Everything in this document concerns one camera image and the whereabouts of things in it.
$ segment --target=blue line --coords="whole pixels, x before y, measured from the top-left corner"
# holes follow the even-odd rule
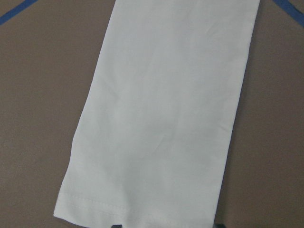
[[[31,4],[35,3],[38,0],[25,0],[24,2],[20,3],[18,6],[15,8],[11,9],[9,12],[4,14],[3,16],[0,17],[0,25],[4,24],[7,22],[9,19],[12,17],[16,16],[19,14],[21,11],[29,7]]]
[[[273,0],[279,7],[288,13],[294,20],[304,27],[304,14],[288,0]]]

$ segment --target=folded white fabric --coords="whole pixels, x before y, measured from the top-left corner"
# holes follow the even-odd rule
[[[54,216],[211,228],[259,0],[116,0]]]

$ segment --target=cloth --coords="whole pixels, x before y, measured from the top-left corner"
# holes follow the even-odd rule
[[[116,0],[54,216],[211,228],[259,0]]]

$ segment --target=blue stripe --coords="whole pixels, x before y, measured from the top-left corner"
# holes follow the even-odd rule
[[[288,0],[273,0],[279,7],[295,19],[300,25],[304,27],[304,14],[300,12]]]
[[[12,17],[16,16],[19,14],[21,11],[29,7],[31,4],[35,3],[38,0],[25,0],[24,2],[20,3],[18,6],[15,8],[11,9],[9,12],[4,14],[3,16],[0,17],[0,25],[3,23],[7,22],[9,19]]]

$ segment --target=brown surface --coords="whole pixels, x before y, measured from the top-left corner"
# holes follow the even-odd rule
[[[53,210],[113,5],[39,0],[0,27],[0,228],[77,227]],[[303,65],[304,29],[261,0],[216,217],[227,228],[304,227]]]

